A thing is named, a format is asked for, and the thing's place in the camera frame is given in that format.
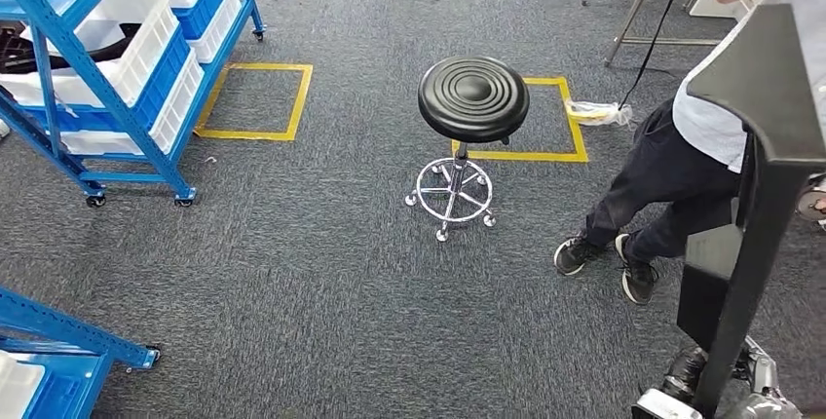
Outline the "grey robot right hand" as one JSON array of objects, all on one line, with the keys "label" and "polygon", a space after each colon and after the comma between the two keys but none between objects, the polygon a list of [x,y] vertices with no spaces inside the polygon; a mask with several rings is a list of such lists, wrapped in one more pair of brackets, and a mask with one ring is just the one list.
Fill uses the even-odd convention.
[{"label": "grey robot right hand", "polygon": [[[664,376],[661,390],[684,403],[695,395],[699,376],[708,360],[700,347],[683,349]],[[735,362],[732,378],[749,384],[751,393],[731,407],[724,418],[801,419],[800,409],[779,389],[776,362],[751,337]]]}]

